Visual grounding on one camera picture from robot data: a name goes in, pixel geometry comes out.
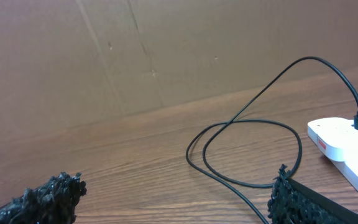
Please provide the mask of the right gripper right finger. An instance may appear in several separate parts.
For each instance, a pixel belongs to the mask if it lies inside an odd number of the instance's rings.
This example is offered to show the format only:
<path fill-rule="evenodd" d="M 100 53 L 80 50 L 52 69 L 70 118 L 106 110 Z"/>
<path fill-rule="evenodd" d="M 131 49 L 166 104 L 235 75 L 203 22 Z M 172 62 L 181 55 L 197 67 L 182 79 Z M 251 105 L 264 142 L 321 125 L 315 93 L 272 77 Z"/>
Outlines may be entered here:
<path fill-rule="evenodd" d="M 282 165 L 268 201 L 274 224 L 358 224 L 358 214 L 290 178 Z"/>

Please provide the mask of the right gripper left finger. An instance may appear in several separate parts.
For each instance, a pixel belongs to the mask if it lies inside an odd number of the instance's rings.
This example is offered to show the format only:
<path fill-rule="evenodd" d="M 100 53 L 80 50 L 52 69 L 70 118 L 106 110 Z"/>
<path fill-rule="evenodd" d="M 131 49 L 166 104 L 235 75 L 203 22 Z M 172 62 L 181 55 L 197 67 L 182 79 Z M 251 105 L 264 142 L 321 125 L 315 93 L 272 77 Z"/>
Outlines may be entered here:
<path fill-rule="evenodd" d="M 81 174 L 62 172 L 36 189 L 25 189 L 20 197 L 0 207 L 0 224 L 72 224 L 75 208 L 86 195 Z"/>

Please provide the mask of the white USB charger plug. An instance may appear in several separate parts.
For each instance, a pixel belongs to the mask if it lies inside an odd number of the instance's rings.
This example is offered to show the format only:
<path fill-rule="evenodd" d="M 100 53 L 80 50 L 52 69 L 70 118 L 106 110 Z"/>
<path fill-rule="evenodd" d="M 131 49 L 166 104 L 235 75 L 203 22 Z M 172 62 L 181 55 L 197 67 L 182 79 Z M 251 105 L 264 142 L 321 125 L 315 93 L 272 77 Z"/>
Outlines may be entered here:
<path fill-rule="evenodd" d="M 352 119 L 332 117 L 310 121 L 308 136 L 332 161 L 358 158 L 358 129 Z"/>

